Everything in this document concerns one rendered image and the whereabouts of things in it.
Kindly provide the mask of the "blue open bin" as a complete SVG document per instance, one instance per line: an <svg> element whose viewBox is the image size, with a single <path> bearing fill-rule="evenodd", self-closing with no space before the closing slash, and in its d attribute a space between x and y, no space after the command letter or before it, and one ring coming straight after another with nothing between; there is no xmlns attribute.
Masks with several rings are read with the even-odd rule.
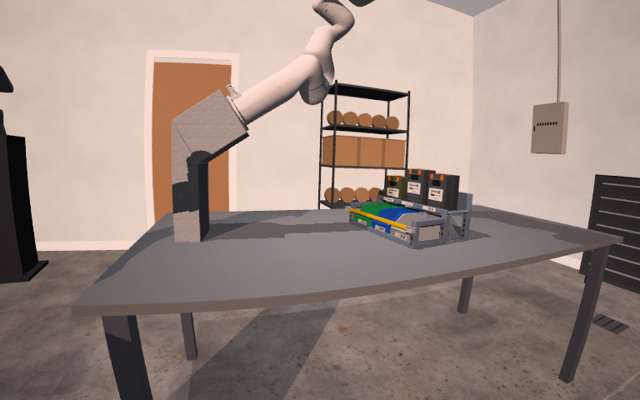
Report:
<svg viewBox="0 0 640 400"><path fill-rule="evenodd" d="M417 210L410 207L392 207L392 208L383 208L376 216L396 222L405 213L423 213L423 212L425 211ZM384 222L380 222L378 220L373 219L372 227L390 234L390 228L391 228L390 224L387 225Z"/></svg>

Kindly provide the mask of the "yellow bar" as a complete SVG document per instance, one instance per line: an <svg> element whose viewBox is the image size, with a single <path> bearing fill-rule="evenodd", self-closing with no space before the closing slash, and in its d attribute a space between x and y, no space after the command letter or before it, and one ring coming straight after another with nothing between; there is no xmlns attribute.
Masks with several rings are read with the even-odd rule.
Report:
<svg viewBox="0 0 640 400"><path fill-rule="evenodd" d="M350 208L350 207L349 207L349 211L354 212L354 213L358 213L358 214L361 214L363 216L366 216L366 217L369 217L369 218L373 218L373 219L376 219L378 221L381 221L381 222L384 222L384 223L387 223L387 224L393 225L395 227L402 228L402 229L406 230L406 226L402 225L400 223L393 222L393 221L390 221L390 220L387 220L387 219L384 219L384 218L381 218L381 217L377 217L377 216L374 216L372 214L369 214L369 213L366 213L366 212L362 212L362 211L359 211L359 210L356 210L356 209L353 209L353 208Z"/></svg>

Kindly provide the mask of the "green open bin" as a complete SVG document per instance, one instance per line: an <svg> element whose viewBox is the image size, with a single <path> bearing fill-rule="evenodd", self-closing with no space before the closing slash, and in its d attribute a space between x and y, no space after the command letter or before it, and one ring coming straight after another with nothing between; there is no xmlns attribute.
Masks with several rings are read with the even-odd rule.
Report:
<svg viewBox="0 0 640 400"><path fill-rule="evenodd" d="M376 216L383 208L404 208L404 206L400 206L397 204L393 204L390 202L385 203L368 203L365 204L359 211L372 214ZM356 214L356 221L368 225L371 227L372 218L363 216L361 214Z"/></svg>

